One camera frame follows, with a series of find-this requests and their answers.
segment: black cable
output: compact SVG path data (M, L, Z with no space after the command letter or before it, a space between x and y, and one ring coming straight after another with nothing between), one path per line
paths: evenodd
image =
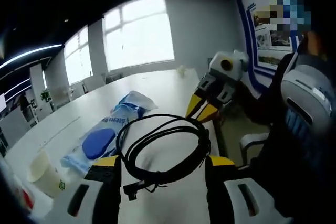
M126 151L124 155L121 149L121 142L126 136L126 133L129 127L138 121L142 121L149 118L154 117L168 117L174 118L168 122L163 123L159 127L155 128L151 132L142 136L138 140L136 140ZM168 129L164 129L161 131L161 128L177 121L186 121L192 126L176 126ZM143 170L135 165L135 161L137 160L138 154L150 143L153 141L170 134L179 133L179 132L187 132L192 133L198 136L198 146L197 148L188 156L185 160L181 161L176 166L172 167L166 172L150 172L148 170ZM126 170L130 175L140 180L137 183L130 184L124 186L124 192L129 196L130 200L136 199L137 191L143 188L147 188L151 185L154 185L153 190L148 190L150 192L154 192L157 187L162 187L163 184L168 184L180 180L187 175L189 175L192 171L194 171L198 166L200 167L205 159L205 157L210 153L211 144L209 140L209 132L206 130L202 123L193 118L184 118L178 115L169 115L169 114L155 114L144 116L140 119L135 119L134 121L125 125L117 135L116 139L116 149L118 154L120 155L122 161L125 164Z

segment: paper cup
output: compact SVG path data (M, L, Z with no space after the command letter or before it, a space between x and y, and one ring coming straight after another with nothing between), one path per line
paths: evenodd
M27 180L51 198L55 198L65 189L65 181L61 178L49 161L47 153L42 150L31 163Z

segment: white table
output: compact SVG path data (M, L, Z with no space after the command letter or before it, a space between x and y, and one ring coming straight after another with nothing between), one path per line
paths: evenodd
M14 173L26 182L27 167L39 150L45 148L51 163L66 177L72 173L63 168L59 160L73 146L73 143L99 120L110 114L110 110L131 90L151 98L158 109L149 114L168 113L184 116L190 97L198 84L196 71L188 69L185 76L176 70L149 72L128 76L98 88L63 106L34 128L9 150L5 159ZM143 121L129 130L125 148L150 129L159 126L166 119ZM211 153L219 155L212 122L205 124L212 141ZM197 145L197 137L179 133L166 136L149 145L137 159L137 165L149 170L168 170L184 159ZM136 181L123 166L122 184ZM35 195L34 215L44 216L52 208L52 200L28 185ZM158 188L151 194L146 190L138 192L138 200L128 201L121 189L120 223L209 223L204 165L184 179Z

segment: person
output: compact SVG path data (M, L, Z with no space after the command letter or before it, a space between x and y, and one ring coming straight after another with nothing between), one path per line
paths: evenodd
M326 61L321 39L314 31L307 32L298 50L301 50L301 54ZM333 162L326 154L326 162L318 164L317 174L312 167L314 164L305 160L306 150L302 143L286 125L287 106L282 100L280 85L293 56L294 53L284 56L271 85L259 99L254 98L241 82L237 85L235 97L253 122L272 125L259 156L242 170L243 176L251 177L263 186L273 196L280 213L294 217L297 223L305 223L308 220L321 220L321 214L328 209L323 203L327 204L333 186L329 181L332 169L326 166ZM328 142L330 150L334 150L333 144L333 141Z

